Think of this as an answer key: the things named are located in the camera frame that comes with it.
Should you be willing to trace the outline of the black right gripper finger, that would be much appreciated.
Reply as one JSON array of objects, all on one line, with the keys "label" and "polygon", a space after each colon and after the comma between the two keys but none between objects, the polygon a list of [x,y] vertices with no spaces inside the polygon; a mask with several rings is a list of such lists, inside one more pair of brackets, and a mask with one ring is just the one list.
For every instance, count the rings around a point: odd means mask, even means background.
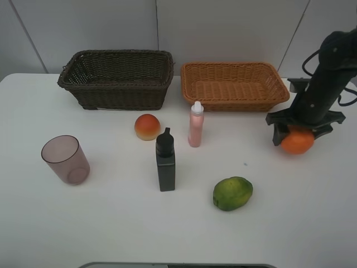
[{"label": "black right gripper finger", "polygon": [[281,142],[288,136],[290,130],[287,125],[281,123],[274,124],[274,133],[273,133],[273,144],[279,146]]},{"label": "black right gripper finger", "polygon": [[320,128],[318,130],[313,130],[314,139],[316,140],[324,135],[330,134],[332,131],[332,128]]}]

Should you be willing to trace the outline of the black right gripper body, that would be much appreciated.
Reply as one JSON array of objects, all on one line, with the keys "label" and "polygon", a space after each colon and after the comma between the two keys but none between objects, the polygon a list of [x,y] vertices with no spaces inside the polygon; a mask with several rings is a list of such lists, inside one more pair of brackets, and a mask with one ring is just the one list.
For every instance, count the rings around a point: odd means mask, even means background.
[{"label": "black right gripper body", "polygon": [[295,96],[289,108],[268,113],[266,116],[268,125],[302,127],[313,133],[330,133],[333,130],[332,123],[342,124],[345,119],[342,112],[330,111],[320,97],[310,102],[302,93]]}]

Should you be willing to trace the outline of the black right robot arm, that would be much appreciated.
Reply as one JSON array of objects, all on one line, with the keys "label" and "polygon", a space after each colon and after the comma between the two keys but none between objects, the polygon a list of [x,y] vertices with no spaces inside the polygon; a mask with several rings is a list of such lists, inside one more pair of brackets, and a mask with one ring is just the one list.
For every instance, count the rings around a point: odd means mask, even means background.
[{"label": "black right robot arm", "polygon": [[288,136],[291,126],[306,128],[314,138],[320,138],[333,131],[332,123],[345,120],[344,114],[332,111],[331,106],[335,102],[344,105],[341,93],[356,77],[356,30],[332,32],[304,63],[315,56],[319,64],[310,78],[288,79],[290,90],[296,93],[291,106],[266,116],[266,123],[274,126],[275,146]]}]

